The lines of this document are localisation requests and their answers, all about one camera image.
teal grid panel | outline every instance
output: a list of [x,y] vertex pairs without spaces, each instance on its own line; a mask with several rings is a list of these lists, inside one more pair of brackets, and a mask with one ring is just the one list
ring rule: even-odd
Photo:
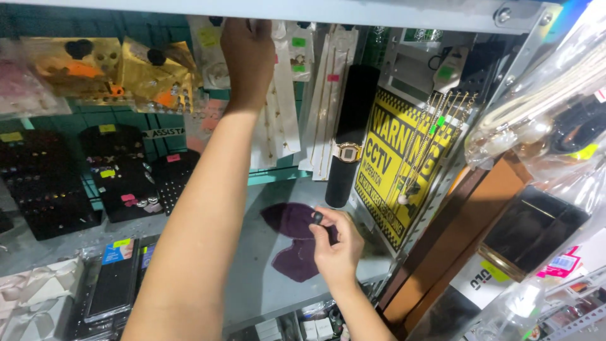
[[[191,49],[191,36],[184,15],[146,12],[64,8],[37,5],[0,4],[0,37],[19,36],[54,37],[118,37],[124,36],[149,47],[162,47],[176,41],[186,41]],[[295,83],[296,108],[299,114],[303,83]],[[209,90],[210,98],[229,100],[228,90]],[[98,192],[90,178],[90,171],[78,143],[77,135],[90,126],[100,124],[128,124],[141,130],[182,127],[183,117],[166,114],[141,114],[129,107],[77,106],[70,103],[73,115],[31,118],[29,121],[2,121],[0,132],[27,129],[48,129],[60,132],[68,141],[70,152],[82,171],[82,179],[93,204],[100,208]],[[150,161],[174,152],[186,150],[185,137],[167,137],[144,140]],[[292,156],[278,160],[277,167],[251,170],[248,184],[268,183],[310,174],[293,166]]]

screw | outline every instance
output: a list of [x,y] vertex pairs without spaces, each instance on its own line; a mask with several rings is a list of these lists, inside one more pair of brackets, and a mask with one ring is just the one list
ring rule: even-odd
[[501,24],[511,18],[511,9],[509,7],[502,8],[496,15],[496,19]]
[[509,77],[507,77],[507,79],[505,80],[505,85],[506,86],[510,86],[513,84],[513,81],[516,80],[516,77],[514,75],[511,75]]
[[543,16],[543,18],[541,18],[539,25],[546,26],[547,24],[549,24],[551,22],[551,20],[553,20],[553,14],[552,14],[552,12],[547,12]]

white bow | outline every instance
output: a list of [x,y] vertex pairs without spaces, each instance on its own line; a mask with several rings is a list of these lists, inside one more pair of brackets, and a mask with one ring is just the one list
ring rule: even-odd
[[29,301],[53,277],[61,284],[63,290],[68,290],[76,280],[73,272],[77,268],[76,262],[69,262],[59,270],[51,270],[48,266],[34,269],[30,276],[33,281],[21,292],[21,302]]
[[53,317],[48,313],[48,311],[51,310],[58,301],[58,299],[48,300],[42,303],[40,308],[38,308],[36,311],[32,311],[32,307],[19,309],[20,311],[25,310],[25,314],[19,314],[13,317],[13,319],[17,320],[18,324],[8,335],[8,339],[6,341],[20,341],[23,334],[25,334],[25,330],[27,330],[27,327],[32,321],[36,324],[40,339],[46,339],[46,337],[55,328]]
[[19,285],[25,283],[27,278],[23,275],[13,275],[0,283],[0,294],[5,302],[16,301],[19,299],[21,288]]

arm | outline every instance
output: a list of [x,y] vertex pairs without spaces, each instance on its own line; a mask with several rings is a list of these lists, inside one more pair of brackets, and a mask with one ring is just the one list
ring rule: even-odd
[[225,23],[231,101],[168,219],[123,340],[220,340],[246,200],[250,143],[273,77],[271,22]]
[[325,228],[314,224],[309,226],[316,239],[314,259],[339,306],[351,339],[396,341],[358,286],[356,268],[362,255],[364,239],[351,217],[346,212],[327,208],[318,207],[316,211],[324,215],[321,225],[335,225],[339,231],[339,243],[330,246]]

yellow warning sign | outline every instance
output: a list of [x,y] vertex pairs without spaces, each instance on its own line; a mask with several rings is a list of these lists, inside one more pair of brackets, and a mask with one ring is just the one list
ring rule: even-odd
[[[431,131],[432,119],[432,115],[422,118],[421,114],[422,110],[412,103],[379,88],[356,177],[356,192],[395,251],[427,198],[430,184],[439,170],[436,166],[438,159],[450,144],[456,129],[447,120],[430,139],[431,144],[427,141],[423,150],[429,150],[430,155],[421,164],[419,150],[425,134]],[[419,132],[415,133],[419,120],[422,120]],[[408,187],[416,186],[418,192],[408,198],[406,205],[402,205],[398,203],[398,195],[403,190],[406,177],[415,173],[409,172],[415,159],[418,177],[409,180]]]

